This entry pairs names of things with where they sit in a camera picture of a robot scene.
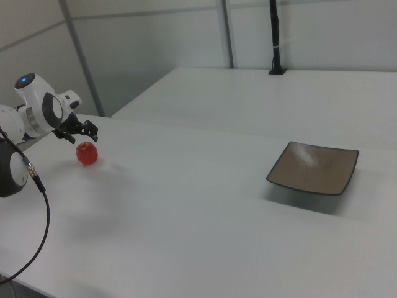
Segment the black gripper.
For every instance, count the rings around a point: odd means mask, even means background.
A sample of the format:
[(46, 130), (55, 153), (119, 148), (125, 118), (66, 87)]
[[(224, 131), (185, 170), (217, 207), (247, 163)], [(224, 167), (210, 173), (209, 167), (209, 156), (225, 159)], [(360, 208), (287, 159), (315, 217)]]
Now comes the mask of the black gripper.
[(85, 135), (90, 137), (93, 141), (98, 141), (98, 128), (89, 120), (84, 123), (80, 122), (74, 113), (61, 123), (61, 125), (54, 129), (53, 133), (60, 140), (67, 140), (71, 144), (75, 144), (76, 140), (72, 135)]

